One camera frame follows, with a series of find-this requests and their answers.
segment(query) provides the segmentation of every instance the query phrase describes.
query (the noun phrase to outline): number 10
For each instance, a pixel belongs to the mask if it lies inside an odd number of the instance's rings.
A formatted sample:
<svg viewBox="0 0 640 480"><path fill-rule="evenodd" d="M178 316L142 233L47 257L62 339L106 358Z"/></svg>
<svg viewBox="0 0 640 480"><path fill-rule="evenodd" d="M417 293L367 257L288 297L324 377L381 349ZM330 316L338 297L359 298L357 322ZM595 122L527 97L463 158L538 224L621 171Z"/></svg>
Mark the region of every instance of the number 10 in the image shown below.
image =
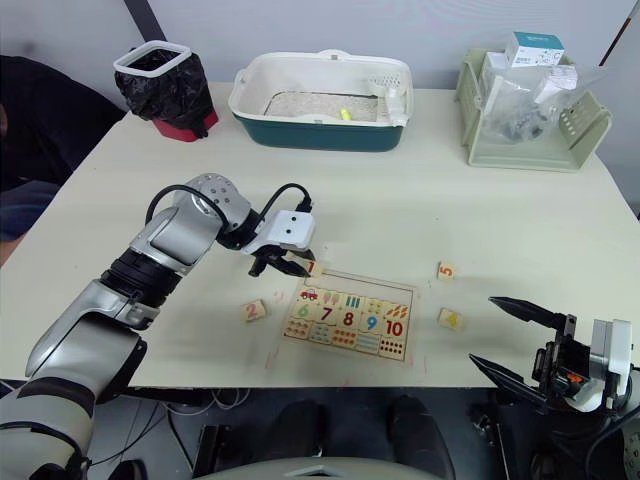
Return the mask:
<svg viewBox="0 0 640 480"><path fill-rule="evenodd" d="M392 322L391 320L387 320L387 335L395 335L399 337L402 335L402 324L400 322Z"/></svg>

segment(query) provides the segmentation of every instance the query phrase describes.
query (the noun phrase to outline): wall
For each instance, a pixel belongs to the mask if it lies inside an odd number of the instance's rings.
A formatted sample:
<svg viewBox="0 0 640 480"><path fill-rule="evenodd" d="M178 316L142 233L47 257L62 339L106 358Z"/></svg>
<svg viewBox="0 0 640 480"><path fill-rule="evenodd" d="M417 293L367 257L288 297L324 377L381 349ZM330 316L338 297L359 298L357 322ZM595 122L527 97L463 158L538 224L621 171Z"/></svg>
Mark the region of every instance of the wall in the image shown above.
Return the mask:
<svg viewBox="0 0 640 480"><path fill-rule="evenodd" d="M633 211L640 213L640 14L636 14L607 60L609 72L592 90L613 113L598 155Z"/></svg>
<svg viewBox="0 0 640 480"><path fill-rule="evenodd" d="M233 79L269 51L327 48L398 58L416 87L453 88L464 52L512 30L557 34L597 65L635 0L149 0L170 41L189 45L211 80Z"/></svg>
<svg viewBox="0 0 640 480"><path fill-rule="evenodd" d="M50 65L124 108L113 61L143 42L121 0L0 0L0 52Z"/></svg>

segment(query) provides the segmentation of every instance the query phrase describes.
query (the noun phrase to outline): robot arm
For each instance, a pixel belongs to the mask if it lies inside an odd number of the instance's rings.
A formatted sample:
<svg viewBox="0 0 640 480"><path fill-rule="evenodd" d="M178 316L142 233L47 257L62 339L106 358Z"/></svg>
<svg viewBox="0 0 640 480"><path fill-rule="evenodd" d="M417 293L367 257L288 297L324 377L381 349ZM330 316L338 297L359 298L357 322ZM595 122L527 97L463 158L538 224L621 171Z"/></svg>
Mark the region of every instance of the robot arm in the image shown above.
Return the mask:
<svg viewBox="0 0 640 480"><path fill-rule="evenodd" d="M523 378L476 355L473 363L498 387L531 402L546 413L556 400L581 412L598 408L619 411L631 391L631 323L594 320L591 346L574 339L577 319L553 313L525 300L491 297L490 301L525 322L534 321L555 330L555 339L538 349L532 378L537 388Z"/></svg>
<svg viewBox="0 0 640 480"><path fill-rule="evenodd" d="M282 258L287 250L313 257L307 250L314 228L311 199L297 187L305 198L296 211L269 218L266 210L275 198L258 214L220 175L201 175L160 192L129 248L38 341L27 362L29 381L1 400L2 478L83 478L95 404L122 392L145 355L136 330L148 328L216 240L256 256L254 276L267 264L305 276ZM172 190L173 205L154 216L160 197Z"/></svg>

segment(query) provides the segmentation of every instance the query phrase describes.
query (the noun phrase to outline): plastic basket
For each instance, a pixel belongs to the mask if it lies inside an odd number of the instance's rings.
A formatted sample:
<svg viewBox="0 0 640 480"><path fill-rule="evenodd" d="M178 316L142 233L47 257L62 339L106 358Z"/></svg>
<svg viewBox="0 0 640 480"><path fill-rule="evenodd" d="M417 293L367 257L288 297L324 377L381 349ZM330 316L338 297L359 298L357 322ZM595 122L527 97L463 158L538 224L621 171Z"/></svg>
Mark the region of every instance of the plastic basket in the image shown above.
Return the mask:
<svg viewBox="0 0 640 480"><path fill-rule="evenodd" d="M482 141L483 90L479 77L487 49L472 49L462 62L456 87L460 102L463 131L462 145L469 151L468 162L474 167L522 168L570 172L578 170L598 147L609 128L611 113L591 92L560 114L557 129L548 135L515 145ZM563 57L561 63L569 63Z"/></svg>
<svg viewBox="0 0 640 480"><path fill-rule="evenodd" d="M373 121L319 113L267 113L278 95L290 92L378 97L379 108L386 108L387 113ZM398 60L349 55L340 50L268 53L238 72L229 107L251 138L263 145L384 151L398 144L411 116L411 71Z"/></svg>

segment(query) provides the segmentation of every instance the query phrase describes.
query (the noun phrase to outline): light green basket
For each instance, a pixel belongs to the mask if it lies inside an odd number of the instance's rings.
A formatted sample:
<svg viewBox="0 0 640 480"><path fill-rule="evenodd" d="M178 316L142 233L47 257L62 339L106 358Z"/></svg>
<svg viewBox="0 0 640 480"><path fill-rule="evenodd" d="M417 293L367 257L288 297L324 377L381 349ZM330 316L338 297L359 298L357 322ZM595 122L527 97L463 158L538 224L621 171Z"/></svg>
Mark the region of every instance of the light green basket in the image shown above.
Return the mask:
<svg viewBox="0 0 640 480"><path fill-rule="evenodd" d="M598 148L611 128L611 113L591 94L586 92L580 100L560 114L557 129L540 138L515 145L481 141L482 90L478 78L486 49L472 49L462 62L456 87L456 100L460 102L464 130L462 145L469 151L469 165L474 167L523 168L569 172L578 170ZM563 57L561 63L570 63Z"/></svg>

